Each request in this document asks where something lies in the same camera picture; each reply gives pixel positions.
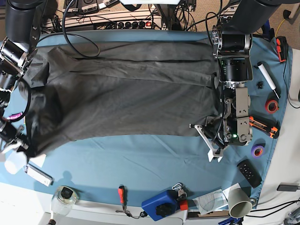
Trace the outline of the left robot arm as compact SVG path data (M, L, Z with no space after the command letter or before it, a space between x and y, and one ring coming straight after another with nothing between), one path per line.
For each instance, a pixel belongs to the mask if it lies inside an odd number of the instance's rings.
M213 48L213 56L218 65L221 85L221 114L207 118L206 125L198 129L211 150L220 154L228 145L247 145L252 140L248 109L250 97L246 82L253 79L250 51L253 33L272 16L282 4L280 0L241 0L232 18L223 12L217 13L217 24L207 31Z

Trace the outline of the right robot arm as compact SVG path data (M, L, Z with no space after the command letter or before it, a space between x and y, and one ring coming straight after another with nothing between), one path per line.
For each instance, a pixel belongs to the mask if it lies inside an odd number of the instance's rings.
M46 5L46 0L8 0L5 8L6 37L0 46L0 138L7 147L16 148L27 158L35 157L35 148L13 123L23 119L30 108L31 87L24 75L37 53ZM4 118L10 95L19 83L28 93L26 108L16 119Z

